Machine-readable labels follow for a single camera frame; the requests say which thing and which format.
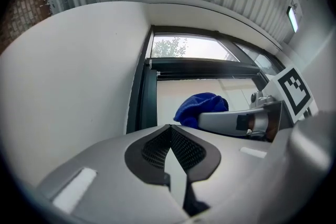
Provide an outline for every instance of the window frame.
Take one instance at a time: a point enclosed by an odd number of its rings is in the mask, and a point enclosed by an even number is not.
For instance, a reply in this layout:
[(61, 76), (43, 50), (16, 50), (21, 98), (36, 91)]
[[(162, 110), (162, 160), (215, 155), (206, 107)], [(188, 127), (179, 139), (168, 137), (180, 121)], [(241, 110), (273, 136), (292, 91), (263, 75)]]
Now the window frame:
[[(239, 61), (178, 58), (151, 56), (153, 39), (156, 34), (179, 34), (214, 38), (227, 48)], [(269, 82), (257, 64), (235, 43), (246, 46), (263, 54), (273, 63), (278, 71), (284, 70), (283, 64), (275, 56), (244, 40), (211, 31), (191, 27), (154, 26), (152, 25), (143, 43), (139, 62), (135, 71), (129, 104), (127, 133), (157, 126), (157, 81), (181, 79), (220, 79), (250, 78), (261, 91)]]

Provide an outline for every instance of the window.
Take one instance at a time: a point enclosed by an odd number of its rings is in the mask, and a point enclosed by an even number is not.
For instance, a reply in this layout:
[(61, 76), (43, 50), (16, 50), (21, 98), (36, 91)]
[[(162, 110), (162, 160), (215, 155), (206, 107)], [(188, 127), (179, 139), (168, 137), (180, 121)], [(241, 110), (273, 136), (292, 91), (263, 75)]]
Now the window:
[(178, 34), (155, 35), (151, 57), (186, 57), (238, 61), (223, 44), (214, 38)]
[(265, 73), (268, 79), (272, 79), (276, 74), (279, 73), (278, 69), (271, 63), (266, 56), (240, 44), (236, 44), (240, 49), (242, 49)]

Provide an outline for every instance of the tree foliage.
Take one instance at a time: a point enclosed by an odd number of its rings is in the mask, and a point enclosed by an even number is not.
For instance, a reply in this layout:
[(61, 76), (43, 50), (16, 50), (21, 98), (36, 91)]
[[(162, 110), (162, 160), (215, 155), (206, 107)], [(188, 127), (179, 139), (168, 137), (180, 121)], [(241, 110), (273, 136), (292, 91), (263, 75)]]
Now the tree foliage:
[(172, 41), (161, 40), (154, 43), (152, 57), (182, 57), (185, 55), (187, 39), (179, 45), (180, 38), (174, 37)]

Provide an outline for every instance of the brick wall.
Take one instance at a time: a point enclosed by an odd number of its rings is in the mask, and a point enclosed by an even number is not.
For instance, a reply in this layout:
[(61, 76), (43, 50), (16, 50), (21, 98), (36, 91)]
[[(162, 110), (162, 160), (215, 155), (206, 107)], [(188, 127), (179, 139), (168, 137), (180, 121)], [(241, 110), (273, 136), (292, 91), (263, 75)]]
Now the brick wall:
[(14, 39), (51, 16), (48, 0), (10, 0), (0, 25), (0, 54)]

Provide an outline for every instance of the black and white pattern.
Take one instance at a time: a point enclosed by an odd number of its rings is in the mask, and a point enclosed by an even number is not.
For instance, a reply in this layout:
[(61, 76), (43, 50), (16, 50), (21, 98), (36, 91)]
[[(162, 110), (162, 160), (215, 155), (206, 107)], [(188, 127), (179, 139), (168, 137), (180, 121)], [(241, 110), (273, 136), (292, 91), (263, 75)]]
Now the black and white pattern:
[(284, 90), (294, 114), (297, 115), (310, 100), (310, 94), (304, 82), (294, 68), (278, 79), (278, 82)]

